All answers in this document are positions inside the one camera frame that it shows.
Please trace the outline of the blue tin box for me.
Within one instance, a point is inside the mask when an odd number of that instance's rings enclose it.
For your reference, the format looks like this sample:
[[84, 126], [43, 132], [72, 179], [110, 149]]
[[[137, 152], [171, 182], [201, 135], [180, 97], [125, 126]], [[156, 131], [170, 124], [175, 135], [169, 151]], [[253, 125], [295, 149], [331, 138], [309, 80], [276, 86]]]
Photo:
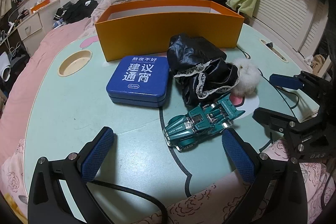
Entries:
[[161, 107], [166, 100], [169, 64], [166, 57], [126, 56], [106, 86], [114, 103]]

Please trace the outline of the orange cardboard box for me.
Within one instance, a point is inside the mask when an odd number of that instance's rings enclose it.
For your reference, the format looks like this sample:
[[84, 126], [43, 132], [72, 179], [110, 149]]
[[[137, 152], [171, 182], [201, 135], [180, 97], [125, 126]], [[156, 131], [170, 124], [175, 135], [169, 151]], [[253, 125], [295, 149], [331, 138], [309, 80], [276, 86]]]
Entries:
[[234, 48], [243, 16], [206, 0], [141, 0], [108, 7], [94, 24], [106, 61], [167, 51], [171, 37]]

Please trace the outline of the white slipper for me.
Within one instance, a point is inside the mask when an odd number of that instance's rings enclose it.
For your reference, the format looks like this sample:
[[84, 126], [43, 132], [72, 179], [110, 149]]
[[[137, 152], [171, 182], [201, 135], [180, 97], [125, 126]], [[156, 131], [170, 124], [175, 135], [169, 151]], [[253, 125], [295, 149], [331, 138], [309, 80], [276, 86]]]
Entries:
[[11, 65], [10, 65], [9, 57], [6, 52], [3, 52], [0, 55], [0, 75], [1, 75], [1, 79], [4, 82], [7, 82], [9, 80], [10, 72], [11, 72]]

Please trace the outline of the white drawer cabinet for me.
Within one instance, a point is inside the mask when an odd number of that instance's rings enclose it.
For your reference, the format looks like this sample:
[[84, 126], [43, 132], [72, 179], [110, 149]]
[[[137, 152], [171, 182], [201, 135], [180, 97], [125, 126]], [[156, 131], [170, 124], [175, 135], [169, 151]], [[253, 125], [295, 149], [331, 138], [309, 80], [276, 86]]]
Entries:
[[60, 0], [53, 1], [18, 25], [18, 34], [30, 56], [39, 48], [46, 34], [52, 30], [54, 16], [58, 8], [60, 8]]

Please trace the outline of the pink bed blanket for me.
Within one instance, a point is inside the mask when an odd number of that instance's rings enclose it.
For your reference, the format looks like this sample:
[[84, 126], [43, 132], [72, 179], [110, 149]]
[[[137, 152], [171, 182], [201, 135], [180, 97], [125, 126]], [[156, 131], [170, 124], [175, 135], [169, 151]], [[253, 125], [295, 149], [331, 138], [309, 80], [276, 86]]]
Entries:
[[[137, 0], [101, 0], [91, 19], [65, 25], [49, 32], [9, 94], [1, 118], [1, 192], [21, 223], [27, 220], [27, 194], [23, 186], [23, 149], [27, 122], [39, 86], [47, 69], [65, 46], [77, 38], [94, 34], [94, 23], [110, 6]], [[273, 159], [287, 160], [287, 143], [278, 140], [266, 149]], [[307, 223], [313, 223], [327, 206], [335, 191], [335, 182], [326, 165], [300, 164], [307, 194]], [[248, 188], [237, 171], [233, 171], [201, 192], [176, 203], [168, 203], [169, 223], [222, 223], [226, 220]]]

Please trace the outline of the teal toy car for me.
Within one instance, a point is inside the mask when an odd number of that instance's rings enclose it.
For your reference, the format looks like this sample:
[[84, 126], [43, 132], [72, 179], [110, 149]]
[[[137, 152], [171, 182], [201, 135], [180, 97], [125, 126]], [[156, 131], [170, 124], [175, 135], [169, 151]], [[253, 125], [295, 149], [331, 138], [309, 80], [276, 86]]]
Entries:
[[232, 127], [232, 122], [244, 113], [233, 105], [228, 93], [212, 104], [198, 105], [185, 115], [174, 116], [162, 132], [169, 147], [183, 152]]

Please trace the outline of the orange tissue box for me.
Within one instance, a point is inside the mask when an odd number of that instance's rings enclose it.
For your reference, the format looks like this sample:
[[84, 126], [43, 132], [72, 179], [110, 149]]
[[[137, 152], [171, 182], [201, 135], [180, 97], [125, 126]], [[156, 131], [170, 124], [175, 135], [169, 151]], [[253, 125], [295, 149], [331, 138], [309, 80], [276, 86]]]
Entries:
[[30, 12], [33, 14], [36, 11], [38, 11], [39, 9], [41, 9], [42, 7], [48, 5], [50, 3], [51, 0], [40, 0], [38, 1], [32, 8], [30, 8]]

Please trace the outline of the black satin lace garment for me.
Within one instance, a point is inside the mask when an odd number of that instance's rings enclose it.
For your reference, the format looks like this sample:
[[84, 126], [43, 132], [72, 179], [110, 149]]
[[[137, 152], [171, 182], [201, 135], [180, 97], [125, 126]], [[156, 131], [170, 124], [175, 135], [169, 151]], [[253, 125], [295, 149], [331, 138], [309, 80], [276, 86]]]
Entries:
[[185, 105], [212, 104], [239, 83], [239, 69], [227, 55], [204, 37], [186, 34], [171, 37], [167, 61], [181, 85]]

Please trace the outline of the white fluffy pompom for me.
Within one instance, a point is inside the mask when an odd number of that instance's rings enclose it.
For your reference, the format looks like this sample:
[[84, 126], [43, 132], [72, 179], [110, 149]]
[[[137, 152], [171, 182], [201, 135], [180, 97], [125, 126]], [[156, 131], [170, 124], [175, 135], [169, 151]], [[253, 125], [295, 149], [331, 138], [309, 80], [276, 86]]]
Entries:
[[258, 67], [252, 63], [250, 59], [238, 58], [233, 61], [238, 68], [239, 82], [232, 89], [232, 93], [237, 97], [245, 97], [251, 95], [257, 88], [261, 74]]

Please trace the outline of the black clothes pile left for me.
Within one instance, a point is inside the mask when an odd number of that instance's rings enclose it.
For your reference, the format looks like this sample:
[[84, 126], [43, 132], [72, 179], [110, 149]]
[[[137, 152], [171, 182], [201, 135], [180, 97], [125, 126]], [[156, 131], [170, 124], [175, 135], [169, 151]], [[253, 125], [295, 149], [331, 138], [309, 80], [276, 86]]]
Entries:
[[67, 2], [58, 8], [54, 20], [62, 20], [65, 24], [78, 22], [84, 18], [90, 18], [98, 2], [96, 0], [78, 0], [76, 3]]

